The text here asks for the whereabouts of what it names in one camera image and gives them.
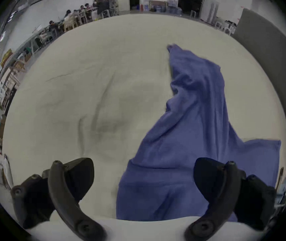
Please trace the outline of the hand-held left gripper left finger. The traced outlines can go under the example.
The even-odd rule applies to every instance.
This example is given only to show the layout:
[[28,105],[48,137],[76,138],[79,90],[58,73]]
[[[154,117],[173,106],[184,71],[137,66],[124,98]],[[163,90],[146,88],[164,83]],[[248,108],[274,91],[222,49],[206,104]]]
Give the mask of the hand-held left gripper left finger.
[[14,212],[21,227],[32,229],[57,211],[63,222],[84,241],[104,241],[105,229],[82,212],[79,202],[94,182],[90,158],[63,164],[59,160],[42,175],[34,174],[11,189]]

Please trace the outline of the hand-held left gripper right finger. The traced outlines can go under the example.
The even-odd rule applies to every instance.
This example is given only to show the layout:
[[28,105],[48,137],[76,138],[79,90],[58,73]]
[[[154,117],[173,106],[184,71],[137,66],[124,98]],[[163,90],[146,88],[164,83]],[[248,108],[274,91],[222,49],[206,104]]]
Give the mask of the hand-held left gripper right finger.
[[232,213],[237,222],[262,231],[274,211],[276,190],[256,175],[246,176],[237,164],[223,164],[210,158],[198,158],[193,170],[194,182],[209,202],[203,216],[185,230],[185,240],[210,239],[228,221]]

